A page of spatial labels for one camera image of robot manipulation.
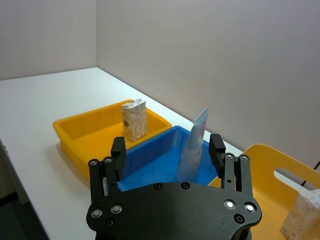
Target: blue plastic bin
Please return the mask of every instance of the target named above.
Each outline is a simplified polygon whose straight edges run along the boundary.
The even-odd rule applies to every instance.
[[[129,149],[121,181],[122,191],[154,183],[177,182],[176,173],[189,131],[174,126],[163,133]],[[203,142],[201,162],[195,183],[208,185],[216,176],[209,156],[209,144]]]

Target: white table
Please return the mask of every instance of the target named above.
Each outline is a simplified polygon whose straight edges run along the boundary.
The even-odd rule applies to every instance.
[[[50,239],[95,236],[86,223],[88,184],[61,152],[52,123],[126,99],[146,100],[147,107],[172,126],[190,130],[193,125],[97,67],[0,81],[0,139]],[[227,152],[242,153],[225,146]]]

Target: small paper carton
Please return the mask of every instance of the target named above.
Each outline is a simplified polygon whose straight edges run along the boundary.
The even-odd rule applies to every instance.
[[[288,240],[320,240],[320,189],[299,193],[280,231]]]
[[[148,132],[146,101],[136,99],[121,108],[124,137],[135,141],[145,135]]]

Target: tray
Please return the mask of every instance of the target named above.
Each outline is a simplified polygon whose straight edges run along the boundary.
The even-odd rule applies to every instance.
[[[284,168],[320,189],[320,172],[272,147],[255,144],[244,154],[250,157],[253,196],[262,210],[261,222],[251,228],[252,240],[286,240],[280,232],[298,192],[275,177],[274,171]],[[209,185],[220,187],[215,178]]]
[[[122,179],[118,183],[119,188],[126,191],[157,182],[176,182],[180,155],[189,133],[188,130],[180,126],[174,126],[129,149],[126,153]],[[208,149],[209,144],[204,141],[195,181],[202,185],[208,185],[217,176]]]
[[[71,116],[53,123],[61,148],[89,181],[88,161],[102,160],[110,155],[115,137],[123,136],[121,105],[125,100],[96,110]],[[150,109],[146,109],[148,133],[136,141],[125,140],[130,149],[171,128],[171,124]]]

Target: yellow bin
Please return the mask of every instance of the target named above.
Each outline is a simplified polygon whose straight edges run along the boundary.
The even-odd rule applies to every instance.
[[[250,157],[253,197],[262,210],[262,219],[251,228],[252,240],[286,240],[280,227],[294,206],[298,192],[275,177],[276,169],[287,169],[320,189],[320,172],[272,147],[255,144],[244,154]],[[209,186],[220,187],[215,178]]]
[[[54,130],[60,138],[61,148],[89,181],[88,161],[110,156],[115,137],[123,136],[121,105],[132,100],[115,103],[79,115],[57,120]],[[136,141],[125,139],[127,149],[140,144],[171,128],[171,124],[150,109],[146,109],[148,133]]]

